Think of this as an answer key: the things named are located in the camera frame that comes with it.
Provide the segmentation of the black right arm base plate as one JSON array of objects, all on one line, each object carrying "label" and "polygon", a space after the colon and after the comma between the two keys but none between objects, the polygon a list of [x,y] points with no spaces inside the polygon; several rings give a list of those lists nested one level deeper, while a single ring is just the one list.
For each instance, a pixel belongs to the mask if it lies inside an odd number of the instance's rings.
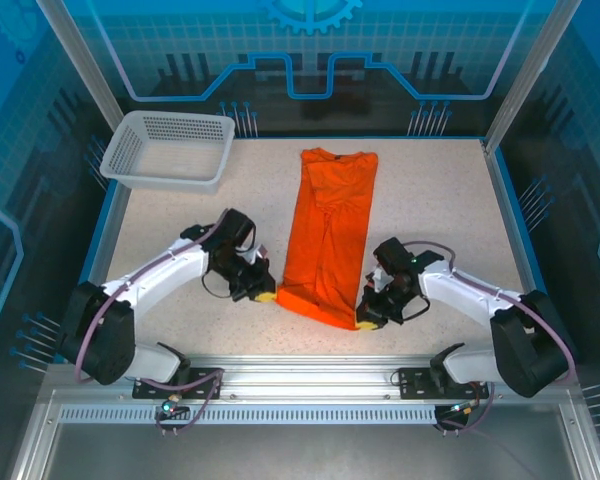
[{"label": "black right arm base plate", "polygon": [[402,400],[486,400],[486,384],[456,383],[444,371],[433,368],[400,368],[391,382],[396,385]]}]

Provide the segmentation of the aluminium frame post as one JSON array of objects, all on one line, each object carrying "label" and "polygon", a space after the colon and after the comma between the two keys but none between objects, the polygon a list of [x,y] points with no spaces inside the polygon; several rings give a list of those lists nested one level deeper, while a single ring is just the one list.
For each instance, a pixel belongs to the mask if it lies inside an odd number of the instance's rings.
[{"label": "aluminium frame post", "polygon": [[104,120],[115,131],[123,119],[122,109],[63,0],[36,0],[36,3]]},{"label": "aluminium frame post", "polygon": [[485,157],[495,151],[521,110],[540,74],[569,26],[582,0],[556,0],[511,88],[505,96],[483,142]]}]

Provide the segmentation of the white perforated plastic basket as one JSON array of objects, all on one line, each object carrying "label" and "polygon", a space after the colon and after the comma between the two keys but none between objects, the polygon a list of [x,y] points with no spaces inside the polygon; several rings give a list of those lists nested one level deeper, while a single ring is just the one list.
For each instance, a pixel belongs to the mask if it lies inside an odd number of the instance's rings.
[{"label": "white perforated plastic basket", "polygon": [[132,111],[115,130],[100,173],[129,189],[213,195],[234,138],[227,116]]}]

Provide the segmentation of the blue table edge strip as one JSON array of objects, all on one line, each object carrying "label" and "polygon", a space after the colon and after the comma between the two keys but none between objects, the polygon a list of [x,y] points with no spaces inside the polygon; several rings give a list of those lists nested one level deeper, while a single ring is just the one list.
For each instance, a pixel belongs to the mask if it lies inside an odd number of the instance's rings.
[{"label": "blue table edge strip", "polygon": [[537,307],[541,306],[558,321],[552,301],[542,290],[535,289],[532,271],[526,265],[528,258],[524,251],[523,239],[516,222],[513,204],[510,202],[504,179],[491,157],[486,158],[487,168],[498,199],[505,229],[521,284],[532,289],[521,292],[509,291],[502,287],[489,287],[498,300],[506,306],[487,315],[487,329],[493,341],[497,372],[505,381],[531,381],[542,386],[560,376],[568,377],[573,370],[573,356],[556,342],[559,335],[554,328],[544,330],[544,319],[536,321]]},{"label": "blue table edge strip", "polygon": [[86,281],[95,284],[105,282],[114,256],[130,193],[131,190],[128,187],[118,181],[110,181],[78,278],[78,285]]}]

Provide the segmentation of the metal front panel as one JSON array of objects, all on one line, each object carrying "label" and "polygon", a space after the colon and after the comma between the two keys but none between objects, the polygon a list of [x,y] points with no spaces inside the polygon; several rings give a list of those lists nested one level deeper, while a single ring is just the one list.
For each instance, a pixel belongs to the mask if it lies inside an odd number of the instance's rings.
[{"label": "metal front panel", "polygon": [[493,408],[475,430],[406,424],[140,424],[3,412],[0,480],[600,480],[597,440],[555,408]]}]

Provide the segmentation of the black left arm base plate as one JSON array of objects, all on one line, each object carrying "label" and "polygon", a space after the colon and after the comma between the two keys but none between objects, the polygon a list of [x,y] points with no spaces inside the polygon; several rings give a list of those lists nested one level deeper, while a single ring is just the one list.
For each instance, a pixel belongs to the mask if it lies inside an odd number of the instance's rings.
[{"label": "black left arm base plate", "polygon": [[170,395],[180,395],[185,400],[204,400],[208,394],[211,399],[219,398],[224,371],[219,368],[185,368],[178,371],[166,383],[167,389],[158,388],[157,381],[139,380],[132,388],[132,398],[138,400],[166,400]]}]

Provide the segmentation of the aluminium mounting rail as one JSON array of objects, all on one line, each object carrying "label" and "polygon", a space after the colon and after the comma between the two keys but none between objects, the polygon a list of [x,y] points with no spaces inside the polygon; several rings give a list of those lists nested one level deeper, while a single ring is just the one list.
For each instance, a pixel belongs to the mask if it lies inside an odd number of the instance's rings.
[{"label": "aluminium mounting rail", "polygon": [[[395,371],[429,366],[427,355],[193,355],[201,368],[222,368],[223,404],[397,404]],[[40,403],[131,403],[133,383],[77,384],[73,367],[55,364],[42,382]]]}]

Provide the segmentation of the orange t-shirt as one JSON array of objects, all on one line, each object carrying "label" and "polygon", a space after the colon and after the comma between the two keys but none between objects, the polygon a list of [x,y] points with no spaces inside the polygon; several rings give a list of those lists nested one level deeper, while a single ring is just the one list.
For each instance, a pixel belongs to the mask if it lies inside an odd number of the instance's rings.
[{"label": "orange t-shirt", "polygon": [[301,181],[277,303],[323,324],[358,329],[356,300],[378,155],[301,153]]}]

